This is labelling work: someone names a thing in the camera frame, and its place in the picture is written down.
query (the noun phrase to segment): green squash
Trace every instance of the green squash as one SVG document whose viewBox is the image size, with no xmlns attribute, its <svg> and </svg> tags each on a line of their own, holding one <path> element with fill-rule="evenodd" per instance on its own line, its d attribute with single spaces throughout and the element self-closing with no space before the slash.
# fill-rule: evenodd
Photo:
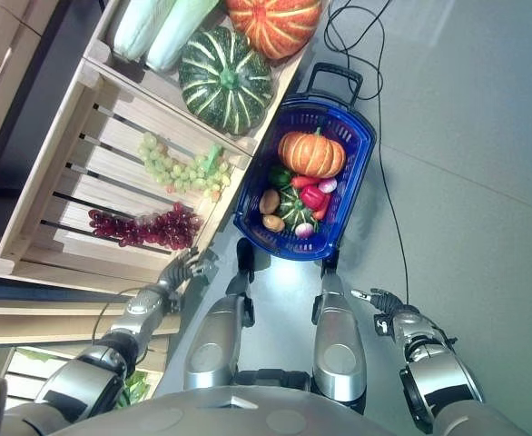
<svg viewBox="0 0 532 436">
<path fill-rule="evenodd" d="M 187 42 L 179 84 L 190 112 L 222 133 L 246 134 L 261 122 L 272 99 L 264 58 L 244 34 L 220 26 Z"/>
<path fill-rule="evenodd" d="M 279 190 L 279 194 L 281 204 L 276 214 L 284 221 L 287 230 L 294 232 L 296 227 L 302 223 L 316 224 L 316 220 L 312 218 L 312 211 L 300 199 L 298 189 L 289 186 Z"/>
</svg>

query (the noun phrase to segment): shopping basket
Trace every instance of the shopping basket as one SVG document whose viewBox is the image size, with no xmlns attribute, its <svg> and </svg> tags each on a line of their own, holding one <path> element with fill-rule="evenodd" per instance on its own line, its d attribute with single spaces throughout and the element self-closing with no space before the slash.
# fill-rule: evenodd
<svg viewBox="0 0 532 436">
<path fill-rule="evenodd" d="M 319 72 L 337 74 L 354 82 L 350 102 L 314 89 L 314 79 Z M 354 109 L 361 84 L 362 76 L 358 73 L 338 65 L 318 63 L 314 65 L 306 91 L 291 95 L 281 103 L 242 183 L 234 217 L 236 227 L 270 254 L 293 261 L 313 261 L 331 257 L 338 249 L 375 145 L 375 131 Z M 347 155 L 345 167 L 336 176 L 338 186 L 329 210 L 319 230 L 308 239 L 300 239 L 288 230 L 271 232 L 262 225 L 258 206 L 262 193 L 270 188 L 271 166 L 280 163 L 278 143 L 287 132 L 313 133 L 319 127 L 320 133 L 339 142 Z"/>
</svg>

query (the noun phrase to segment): red bell pepper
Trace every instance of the red bell pepper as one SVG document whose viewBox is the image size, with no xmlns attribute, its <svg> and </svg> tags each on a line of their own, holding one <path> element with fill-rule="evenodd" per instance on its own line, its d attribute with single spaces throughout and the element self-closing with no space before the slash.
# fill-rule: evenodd
<svg viewBox="0 0 532 436">
<path fill-rule="evenodd" d="M 318 211 L 324 203 L 325 193 L 316 186 L 310 185 L 300 191 L 300 199 L 306 207 Z"/>
<path fill-rule="evenodd" d="M 311 186 L 312 184 L 317 184 L 318 182 L 320 182 L 320 179 L 318 177 L 295 175 L 294 177 L 292 177 L 291 185 L 294 186 L 296 189 L 302 189 L 307 186 Z"/>
<path fill-rule="evenodd" d="M 324 195 L 325 197 L 324 197 L 324 202 L 322 203 L 322 206 L 320 207 L 318 211 L 315 211 L 312 213 L 312 218 L 314 218 L 317 221 L 324 220 L 324 216 L 327 214 L 327 210 L 329 209 L 330 194 L 325 193 Z"/>
</svg>

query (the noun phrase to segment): orange pumpkin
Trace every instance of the orange pumpkin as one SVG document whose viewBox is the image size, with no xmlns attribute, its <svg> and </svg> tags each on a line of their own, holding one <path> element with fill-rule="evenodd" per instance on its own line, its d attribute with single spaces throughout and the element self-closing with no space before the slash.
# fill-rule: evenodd
<svg viewBox="0 0 532 436">
<path fill-rule="evenodd" d="M 294 55 L 317 28 L 321 0 L 226 0 L 236 30 L 270 59 Z"/>
<path fill-rule="evenodd" d="M 345 166 L 346 154 L 336 141 L 319 134 L 289 132 L 278 144 L 282 163 L 295 173 L 327 179 Z"/>
</svg>

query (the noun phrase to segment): gray floor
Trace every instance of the gray floor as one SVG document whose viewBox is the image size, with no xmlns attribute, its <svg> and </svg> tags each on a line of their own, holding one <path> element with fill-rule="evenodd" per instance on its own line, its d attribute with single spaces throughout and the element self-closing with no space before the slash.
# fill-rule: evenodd
<svg viewBox="0 0 532 436">
<path fill-rule="evenodd" d="M 367 22 L 341 28 L 355 35 Z M 532 434 L 532 2 L 396 0 L 384 22 L 383 157 L 409 261 L 410 302 L 459 337 L 457 351 L 487 400 Z M 376 59 L 378 36 L 369 34 L 359 52 Z M 344 64 L 318 37 L 315 60 Z M 376 102 L 358 108 L 377 126 Z M 219 271 L 200 290 L 198 311 L 188 308 L 192 320 L 158 394 L 181 389 L 183 356 L 233 274 L 238 238 L 231 223 L 216 236 Z M 346 288 L 380 286 L 403 296 L 377 154 L 343 239 L 339 273 Z M 310 370 L 318 274 L 314 263 L 274 258 L 256 273 L 257 322 L 244 333 L 241 369 Z M 375 336 L 368 307 L 351 304 L 368 359 L 367 416 L 397 434 L 421 434 L 399 386 L 400 352 Z"/>
</svg>

